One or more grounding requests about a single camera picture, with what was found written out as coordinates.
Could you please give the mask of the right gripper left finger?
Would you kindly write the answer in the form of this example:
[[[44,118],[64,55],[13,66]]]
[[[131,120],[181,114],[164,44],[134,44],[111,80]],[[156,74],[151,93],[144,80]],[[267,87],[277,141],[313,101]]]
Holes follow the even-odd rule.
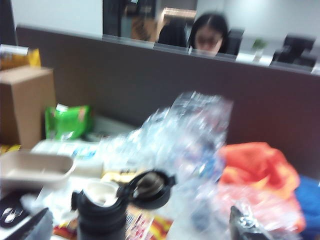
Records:
[[[53,232],[53,214],[48,208],[42,209],[20,227],[14,240],[49,240]]]

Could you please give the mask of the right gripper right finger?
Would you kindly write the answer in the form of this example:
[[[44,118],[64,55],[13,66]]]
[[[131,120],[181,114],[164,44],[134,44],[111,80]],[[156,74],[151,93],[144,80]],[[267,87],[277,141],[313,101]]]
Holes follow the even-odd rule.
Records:
[[[253,216],[238,207],[230,208],[229,231],[232,240],[272,240],[272,235]]]

